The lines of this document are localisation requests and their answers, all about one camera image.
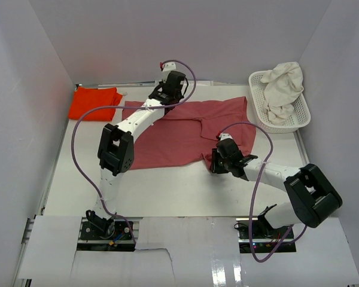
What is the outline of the pink t-shirt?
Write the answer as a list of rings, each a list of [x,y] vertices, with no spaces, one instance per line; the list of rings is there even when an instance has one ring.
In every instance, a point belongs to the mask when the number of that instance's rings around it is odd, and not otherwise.
[[[229,133],[243,154],[251,153],[256,129],[247,124],[247,100],[186,102],[169,111],[137,138],[133,170],[211,164],[217,135]]]

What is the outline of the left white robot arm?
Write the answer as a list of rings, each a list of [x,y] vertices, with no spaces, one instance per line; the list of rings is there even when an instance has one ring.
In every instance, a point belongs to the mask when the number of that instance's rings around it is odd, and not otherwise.
[[[98,158],[101,167],[101,181],[93,210],[86,211],[86,217],[94,232],[103,239],[114,234],[116,177],[128,171],[134,161],[134,143],[155,121],[161,119],[184,98],[182,87],[188,84],[186,75],[173,70],[149,95],[141,109],[116,125],[107,124],[102,131]]]

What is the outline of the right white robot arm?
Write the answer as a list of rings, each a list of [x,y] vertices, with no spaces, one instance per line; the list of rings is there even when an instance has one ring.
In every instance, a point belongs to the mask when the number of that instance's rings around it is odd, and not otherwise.
[[[212,149],[212,173],[230,173],[245,181],[259,181],[288,195],[288,203],[266,207],[255,220],[263,237],[273,238],[280,228],[298,223],[316,228],[343,205],[341,196],[318,166],[265,163],[255,155],[243,155],[229,134],[223,133],[217,139]]]

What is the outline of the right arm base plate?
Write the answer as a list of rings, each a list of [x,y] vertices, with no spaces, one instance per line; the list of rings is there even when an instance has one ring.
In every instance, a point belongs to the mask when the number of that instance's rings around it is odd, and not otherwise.
[[[233,228],[238,232],[238,242],[241,254],[250,254],[248,221],[238,221]],[[256,253],[268,254],[280,241],[281,237],[287,232],[288,227],[281,227],[272,231],[263,232],[256,220],[252,222],[252,246]],[[290,231],[276,253],[294,253],[296,244],[294,233]]]

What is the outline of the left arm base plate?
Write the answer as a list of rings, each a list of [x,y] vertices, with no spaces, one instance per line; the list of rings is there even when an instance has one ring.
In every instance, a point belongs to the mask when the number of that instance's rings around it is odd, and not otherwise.
[[[81,223],[77,250],[99,252],[133,252],[135,244],[131,230],[133,222],[113,221],[106,231],[101,231],[88,220]]]

